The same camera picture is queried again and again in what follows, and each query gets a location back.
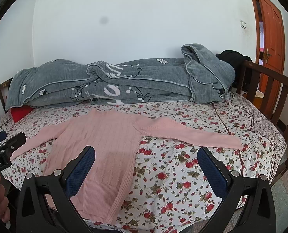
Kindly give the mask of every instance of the red pillow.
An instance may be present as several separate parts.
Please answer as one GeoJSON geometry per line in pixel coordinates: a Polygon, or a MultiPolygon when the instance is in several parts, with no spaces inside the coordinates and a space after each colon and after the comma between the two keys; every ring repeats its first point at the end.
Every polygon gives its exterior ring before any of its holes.
{"type": "Polygon", "coordinates": [[[19,108],[11,108],[10,112],[11,112],[14,123],[20,121],[23,117],[25,117],[32,110],[33,108],[27,105],[23,105],[22,107],[19,107],[19,108]]]}

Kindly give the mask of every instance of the floral bed sheet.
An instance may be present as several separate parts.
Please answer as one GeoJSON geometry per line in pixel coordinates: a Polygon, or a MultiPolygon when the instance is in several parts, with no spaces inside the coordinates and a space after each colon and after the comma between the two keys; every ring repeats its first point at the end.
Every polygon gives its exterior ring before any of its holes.
{"type": "MultiPolygon", "coordinates": [[[[242,151],[209,148],[229,170],[243,176],[265,174],[271,181],[286,148],[283,136],[250,102],[229,92],[223,103],[210,105],[177,103],[140,103],[132,105],[93,106],[81,103],[61,109],[37,108],[14,124],[10,114],[0,120],[0,131],[8,137],[18,132],[27,138],[44,126],[58,124],[87,114],[92,108],[115,109],[150,118],[169,117],[194,129],[237,136],[242,151]]],[[[43,175],[53,141],[17,157],[3,171],[6,179],[21,188],[25,175],[43,175]]],[[[177,233],[190,224],[210,218],[221,202],[197,163],[199,146],[174,139],[143,137],[137,153],[134,178],[129,195],[121,204],[116,225],[86,220],[91,227],[116,229],[126,233],[177,233]]],[[[243,197],[239,206],[245,201],[243,197]]]]}

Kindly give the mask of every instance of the knit fabric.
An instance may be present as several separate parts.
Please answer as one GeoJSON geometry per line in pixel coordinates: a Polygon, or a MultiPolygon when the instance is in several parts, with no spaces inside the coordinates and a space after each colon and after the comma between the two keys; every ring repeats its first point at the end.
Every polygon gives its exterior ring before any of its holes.
{"type": "MultiPolygon", "coordinates": [[[[63,169],[87,145],[92,146],[95,163],[71,201],[83,218],[113,225],[130,190],[135,155],[142,136],[174,138],[198,146],[242,149],[241,141],[234,136],[196,130],[166,117],[150,119],[115,110],[92,109],[87,115],[42,128],[13,153],[11,160],[57,138],[44,171],[44,175],[50,175],[55,169],[63,169]]],[[[47,196],[47,201],[54,207],[51,196],[47,196]]]]}

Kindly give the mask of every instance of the metal bolt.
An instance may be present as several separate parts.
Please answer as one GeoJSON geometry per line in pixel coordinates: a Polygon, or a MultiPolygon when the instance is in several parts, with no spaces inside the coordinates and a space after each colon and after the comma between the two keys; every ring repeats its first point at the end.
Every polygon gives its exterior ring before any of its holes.
{"type": "Polygon", "coordinates": [[[62,171],[60,169],[57,169],[53,172],[54,176],[59,176],[62,173],[62,171]]]}
{"type": "Polygon", "coordinates": [[[261,179],[262,179],[262,180],[267,180],[267,177],[266,177],[266,175],[264,175],[264,174],[261,174],[261,179]]]}
{"type": "Polygon", "coordinates": [[[236,170],[231,171],[231,175],[234,177],[238,177],[240,174],[236,170]]]}
{"type": "Polygon", "coordinates": [[[33,176],[33,174],[29,172],[27,175],[25,175],[25,178],[30,179],[32,176],[33,176]]]}

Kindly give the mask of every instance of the orange door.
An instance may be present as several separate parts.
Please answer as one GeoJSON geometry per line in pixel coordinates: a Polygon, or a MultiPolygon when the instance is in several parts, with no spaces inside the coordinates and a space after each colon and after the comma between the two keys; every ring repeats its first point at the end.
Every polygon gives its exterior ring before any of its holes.
{"type": "MultiPolygon", "coordinates": [[[[259,0],[264,24],[263,66],[283,74],[285,40],[280,10],[270,0],[259,0]]],[[[259,90],[265,92],[268,76],[261,75],[259,90]]],[[[271,117],[280,90],[280,83],[274,81],[265,116],[271,117]]]]}

